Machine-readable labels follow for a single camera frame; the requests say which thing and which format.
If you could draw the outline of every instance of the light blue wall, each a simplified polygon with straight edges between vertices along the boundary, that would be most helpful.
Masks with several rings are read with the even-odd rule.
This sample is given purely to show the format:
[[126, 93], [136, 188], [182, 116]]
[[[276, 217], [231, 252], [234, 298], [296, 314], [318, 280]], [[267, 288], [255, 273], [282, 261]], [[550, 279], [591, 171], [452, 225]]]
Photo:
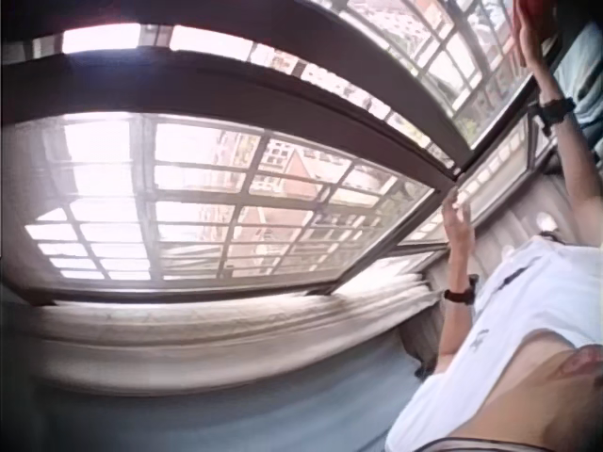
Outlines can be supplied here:
[[303, 370], [199, 395], [116, 398], [38, 388], [45, 450], [381, 451], [418, 387], [394, 332]]

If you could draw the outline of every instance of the watch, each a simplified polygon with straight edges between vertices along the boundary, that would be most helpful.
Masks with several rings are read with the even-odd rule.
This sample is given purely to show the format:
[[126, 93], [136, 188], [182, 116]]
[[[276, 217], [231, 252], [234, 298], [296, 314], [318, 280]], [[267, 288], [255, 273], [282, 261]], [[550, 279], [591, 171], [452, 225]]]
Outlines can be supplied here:
[[453, 303], [462, 303], [467, 306], [472, 306], [475, 303], [475, 288], [480, 280], [479, 275], [469, 275], [469, 288], [462, 294], [450, 292], [450, 290], [444, 291], [444, 299], [452, 301]]
[[530, 104], [529, 110], [532, 117], [540, 119], [543, 133], [550, 137], [551, 126], [563, 122], [568, 113], [576, 109], [576, 104], [571, 98], [556, 99], [548, 104]]

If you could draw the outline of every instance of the t-shirt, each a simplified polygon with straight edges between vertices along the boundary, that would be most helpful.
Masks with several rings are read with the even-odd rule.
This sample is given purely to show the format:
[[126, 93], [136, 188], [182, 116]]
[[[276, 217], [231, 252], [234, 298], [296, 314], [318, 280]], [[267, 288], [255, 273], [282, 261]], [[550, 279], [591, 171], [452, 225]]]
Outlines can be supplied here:
[[448, 369], [421, 385], [389, 431], [385, 450], [414, 451], [473, 417], [532, 332], [553, 331], [574, 347], [603, 344], [602, 270], [595, 248], [534, 237], [516, 250], [478, 294], [473, 328]]

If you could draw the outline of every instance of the hand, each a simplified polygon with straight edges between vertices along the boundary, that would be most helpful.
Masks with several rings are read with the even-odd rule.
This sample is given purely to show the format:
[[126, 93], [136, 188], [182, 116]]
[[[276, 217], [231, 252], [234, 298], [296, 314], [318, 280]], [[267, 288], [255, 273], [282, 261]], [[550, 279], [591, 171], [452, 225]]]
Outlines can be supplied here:
[[450, 250], [467, 257], [475, 247], [475, 231], [471, 225], [469, 202], [464, 202], [460, 207], [454, 207], [458, 194], [458, 188], [451, 189], [442, 204], [442, 216]]
[[522, 67], [535, 70], [545, 65], [541, 36], [534, 26], [526, 8], [526, 0], [515, 0], [519, 24], [515, 24], [515, 40], [519, 44], [519, 63]]

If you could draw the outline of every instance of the wrist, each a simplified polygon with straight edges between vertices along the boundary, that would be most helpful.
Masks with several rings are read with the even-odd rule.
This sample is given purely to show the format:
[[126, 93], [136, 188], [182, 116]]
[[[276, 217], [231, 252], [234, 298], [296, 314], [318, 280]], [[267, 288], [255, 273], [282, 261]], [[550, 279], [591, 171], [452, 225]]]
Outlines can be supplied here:
[[469, 247], [465, 246], [450, 246], [450, 257], [448, 261], [452, 264], [467, 264], [469, 262], [469, 256], [471, 255], [471, 250]]

